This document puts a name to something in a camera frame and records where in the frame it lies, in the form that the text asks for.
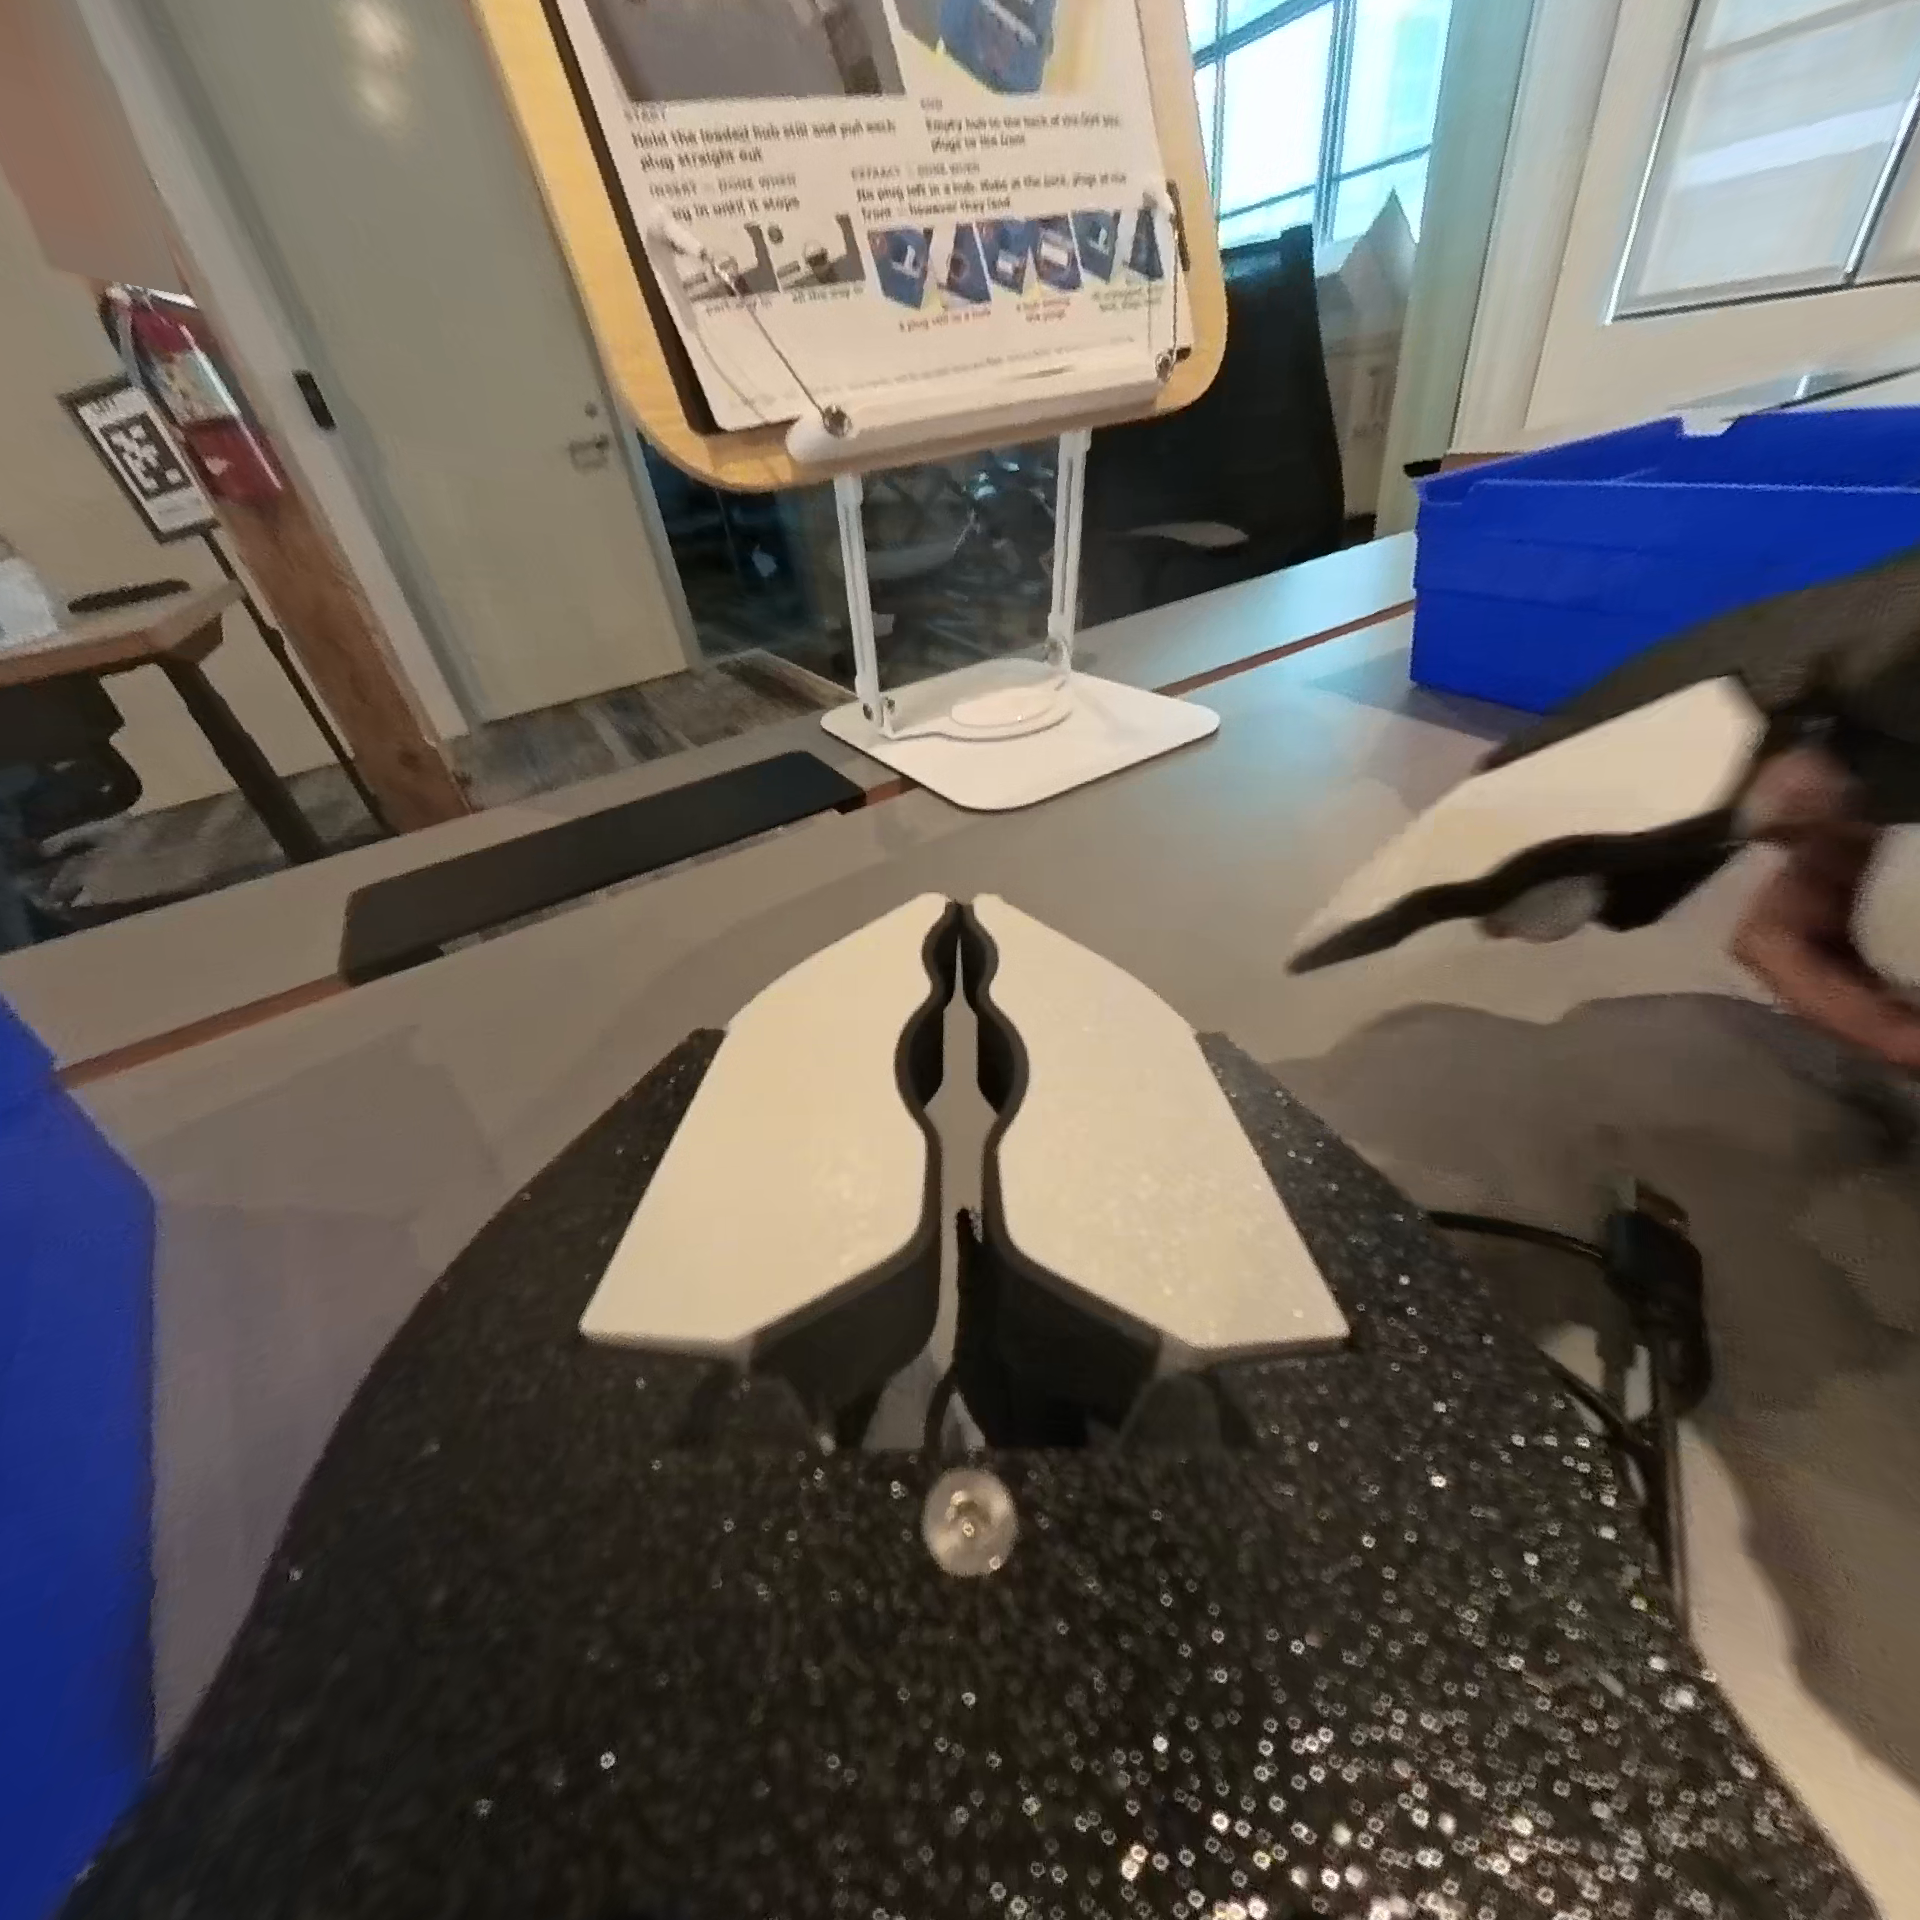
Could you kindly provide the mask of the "red fire extinguisher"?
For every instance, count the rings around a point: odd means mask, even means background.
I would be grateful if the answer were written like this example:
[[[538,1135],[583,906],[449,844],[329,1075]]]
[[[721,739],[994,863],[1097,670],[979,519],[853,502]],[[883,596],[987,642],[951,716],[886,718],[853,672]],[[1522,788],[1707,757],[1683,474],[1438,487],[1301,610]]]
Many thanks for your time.
[[[127,378],[161,406],[211,499],[267,507],[285,493],[285,471],[189,300],[111,280],[100,318]]]

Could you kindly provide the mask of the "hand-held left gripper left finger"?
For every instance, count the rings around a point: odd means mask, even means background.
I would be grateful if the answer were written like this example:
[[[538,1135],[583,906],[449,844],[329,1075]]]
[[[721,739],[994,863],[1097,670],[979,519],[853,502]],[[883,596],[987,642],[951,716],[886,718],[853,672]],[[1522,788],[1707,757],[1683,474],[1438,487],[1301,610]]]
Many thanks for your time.
[[[581,1318],[598,1349],[772,1378],[865,1444],[941,1309],[943,1080],[963,907],[911,896],[727,1024]]]

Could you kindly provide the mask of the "cardboard box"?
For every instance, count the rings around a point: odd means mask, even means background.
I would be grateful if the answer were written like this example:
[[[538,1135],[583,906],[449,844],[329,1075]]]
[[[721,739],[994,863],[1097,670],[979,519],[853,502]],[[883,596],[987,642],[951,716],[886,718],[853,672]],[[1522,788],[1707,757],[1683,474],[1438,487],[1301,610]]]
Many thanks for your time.
[[[1315,268],[1347,520],[1374,519],[1401,367],[1417,236],[1396,187]]]

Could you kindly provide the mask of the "black desk pad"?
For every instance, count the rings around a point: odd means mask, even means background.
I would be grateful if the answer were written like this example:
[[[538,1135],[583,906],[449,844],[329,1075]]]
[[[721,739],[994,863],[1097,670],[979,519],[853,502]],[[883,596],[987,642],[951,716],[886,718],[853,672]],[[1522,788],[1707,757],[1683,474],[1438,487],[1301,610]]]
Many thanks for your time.
[[[867,788],[811,751],[782,751],[383,878],[342,915],[338,979],[361,987],[445,948],[829,811]]]

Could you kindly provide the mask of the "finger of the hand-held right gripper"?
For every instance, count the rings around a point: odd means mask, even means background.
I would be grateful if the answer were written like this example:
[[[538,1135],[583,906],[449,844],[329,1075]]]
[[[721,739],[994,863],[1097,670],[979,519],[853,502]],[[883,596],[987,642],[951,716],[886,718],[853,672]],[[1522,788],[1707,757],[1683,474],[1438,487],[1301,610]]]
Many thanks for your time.
[[[1334,888],[1286,972],[1343,966],[1446,923],[1535,944],[1652,923],[1741,848],[1767,732],[1740,682],[1713,679],[1478,771]]]

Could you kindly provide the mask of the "wooden board with instruction sheet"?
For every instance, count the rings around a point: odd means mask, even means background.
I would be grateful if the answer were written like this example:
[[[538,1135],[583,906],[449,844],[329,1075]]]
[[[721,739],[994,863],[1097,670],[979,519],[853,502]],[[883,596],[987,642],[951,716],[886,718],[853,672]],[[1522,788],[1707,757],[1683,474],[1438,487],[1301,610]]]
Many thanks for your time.
[[[774,492],[1182,412],[1228,344],[1179,5],[474,5],[615,397]]]

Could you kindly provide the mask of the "white board stand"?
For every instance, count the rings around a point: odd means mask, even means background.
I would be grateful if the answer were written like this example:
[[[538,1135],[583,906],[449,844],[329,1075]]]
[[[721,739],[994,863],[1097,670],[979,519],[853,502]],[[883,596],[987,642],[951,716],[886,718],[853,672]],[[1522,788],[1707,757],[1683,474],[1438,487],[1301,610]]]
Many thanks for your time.
[[[1091,677],[1075,660],[1091,440],[1086,427],[1058,440],[1041,654],[977,663],[903,691],[881,679],[862,477],[834,476],[854,696],[823,716],[829,739],[958,808],[1003,814],[1066,798],[1219,735],[1217,710]]]

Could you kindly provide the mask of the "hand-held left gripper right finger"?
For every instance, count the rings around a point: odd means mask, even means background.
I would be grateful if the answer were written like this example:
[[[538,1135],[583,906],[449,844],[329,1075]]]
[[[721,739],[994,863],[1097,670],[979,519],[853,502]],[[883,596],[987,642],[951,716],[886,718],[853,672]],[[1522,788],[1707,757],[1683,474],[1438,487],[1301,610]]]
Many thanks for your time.
[[[1001,896],[959,918],[982,1148],[964,1394],[996,1444],[1119,1431],[1171,1378],[1354,1325],[1197,1030]]]

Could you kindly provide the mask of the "black and white tag sign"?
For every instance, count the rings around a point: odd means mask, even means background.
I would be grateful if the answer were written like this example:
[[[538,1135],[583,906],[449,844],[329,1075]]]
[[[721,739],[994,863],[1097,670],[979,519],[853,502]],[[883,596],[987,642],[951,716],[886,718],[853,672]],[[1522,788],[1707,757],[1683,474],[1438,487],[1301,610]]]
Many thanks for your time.
[[[220,530],[199,476],[145,388],[117,375],[63,390],[57,402],[157,543]]]

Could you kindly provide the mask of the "black office chair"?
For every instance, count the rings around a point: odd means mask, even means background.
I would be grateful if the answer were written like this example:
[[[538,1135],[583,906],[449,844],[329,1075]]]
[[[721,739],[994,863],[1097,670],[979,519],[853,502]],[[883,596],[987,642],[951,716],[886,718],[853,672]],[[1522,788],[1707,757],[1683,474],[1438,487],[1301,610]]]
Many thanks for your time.
[[[1228,260],[1237,526],[1270,568],[1342,547],[1347,476],[1327,383],[1311,228],[1295,223]]]
[[[94,677],[3,687],[3,951],[41,925],[20,878],[51,834],[106,823],[141,798],[114,740],[125,719]]]

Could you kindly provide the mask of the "dark grey usb hub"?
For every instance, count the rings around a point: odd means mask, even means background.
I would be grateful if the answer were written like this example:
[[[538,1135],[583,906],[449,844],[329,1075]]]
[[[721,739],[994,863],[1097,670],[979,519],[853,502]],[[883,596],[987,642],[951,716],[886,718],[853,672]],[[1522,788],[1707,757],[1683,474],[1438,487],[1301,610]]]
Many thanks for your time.
[[[1618,1188],[1603,1227],[1603,1268],[1649,1356],[1650,1383],[1673,1420],[1715,1381],[1706,1264],[1690,1215],[1643,1181]]]

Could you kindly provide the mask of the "blue plastic bin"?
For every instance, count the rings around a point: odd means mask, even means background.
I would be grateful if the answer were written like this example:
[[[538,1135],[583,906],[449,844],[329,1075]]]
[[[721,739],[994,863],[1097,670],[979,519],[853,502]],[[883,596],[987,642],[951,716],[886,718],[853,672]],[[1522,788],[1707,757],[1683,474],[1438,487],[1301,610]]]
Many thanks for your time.
[[[153,1199],[3,1013],[5,1782],[111,1823],[153,1748]]]
[[[1414,684],[1548,714],[1693,623],[1918,536],[1918,410],[1663,416],[1419,485]]]

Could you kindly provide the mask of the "wooden side table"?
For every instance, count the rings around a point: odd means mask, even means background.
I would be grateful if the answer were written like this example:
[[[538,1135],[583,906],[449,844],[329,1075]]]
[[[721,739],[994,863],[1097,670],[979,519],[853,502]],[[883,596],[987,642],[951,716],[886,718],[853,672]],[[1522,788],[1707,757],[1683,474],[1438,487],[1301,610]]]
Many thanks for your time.
[[[156,667],[287,863],[301,867],[324,860],[329,846],[205,670],[225,642],[225,616],[239,598],[239,582],[220,582],[84,614],[47,639],[5,647],[3,691],[108,682]]]

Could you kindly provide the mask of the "person's right hand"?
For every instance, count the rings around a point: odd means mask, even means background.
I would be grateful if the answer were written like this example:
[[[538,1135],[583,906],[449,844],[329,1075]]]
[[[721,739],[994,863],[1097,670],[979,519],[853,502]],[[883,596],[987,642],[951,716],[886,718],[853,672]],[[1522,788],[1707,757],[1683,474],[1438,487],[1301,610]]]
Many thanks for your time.
[[[1819,747],[1762,764],[1737,814],[1773,867],[1734,925],[1732,958],[1793,1016],[1895,1072],[1918,1072],[1918,1013],[1857,944],[1857,910],[1884,829],[1846,771]]]

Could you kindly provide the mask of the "grey door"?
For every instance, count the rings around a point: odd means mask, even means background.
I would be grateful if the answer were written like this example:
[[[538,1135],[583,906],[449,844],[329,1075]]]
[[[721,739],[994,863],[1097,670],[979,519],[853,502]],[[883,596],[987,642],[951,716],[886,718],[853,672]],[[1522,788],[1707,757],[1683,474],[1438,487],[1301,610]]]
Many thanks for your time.
[[[465,718],[698,666],[470,7],[163,2],[151,22]]]

